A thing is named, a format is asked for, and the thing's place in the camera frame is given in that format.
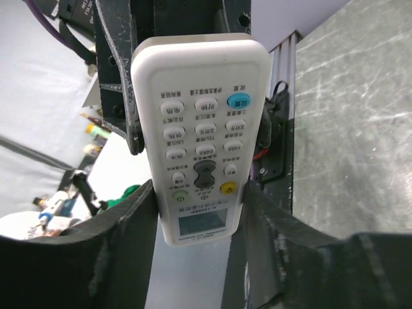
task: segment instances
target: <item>white remote control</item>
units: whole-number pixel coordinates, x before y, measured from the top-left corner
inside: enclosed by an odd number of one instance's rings
[[[271,67],[245,33],[153,37],[135,51],[131,77],[169,245],[237,230]]]

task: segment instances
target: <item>gray button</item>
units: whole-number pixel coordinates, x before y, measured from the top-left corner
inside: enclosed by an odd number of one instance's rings
[[[214,185],[214,177],[212,172],[216,168],[216,162],[212,160],[204,160],[194,165],[194,170],[199,174],[199,177],[194,181],[194,185],[199,189],[209,188]]]

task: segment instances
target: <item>remote control display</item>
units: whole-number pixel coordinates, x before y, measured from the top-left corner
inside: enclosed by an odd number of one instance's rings
[[[230,236],[239,223],[270,57],[245,34],[149,43],[131,71],[165,240],[177,246]]]

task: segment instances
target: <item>yellow button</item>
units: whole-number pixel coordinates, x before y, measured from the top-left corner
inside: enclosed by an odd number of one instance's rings
[[[220,186],[220,191],[223,194],[231,194],[236,190],[236,184],[234,182],[226,182]]]

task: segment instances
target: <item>black cable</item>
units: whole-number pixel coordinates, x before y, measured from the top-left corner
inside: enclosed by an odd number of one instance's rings
[[[60,20],[59,31],[69,47],[86,63],[96,65],[96,54],[88,50],[80,41],[72,34],[67,24]]]

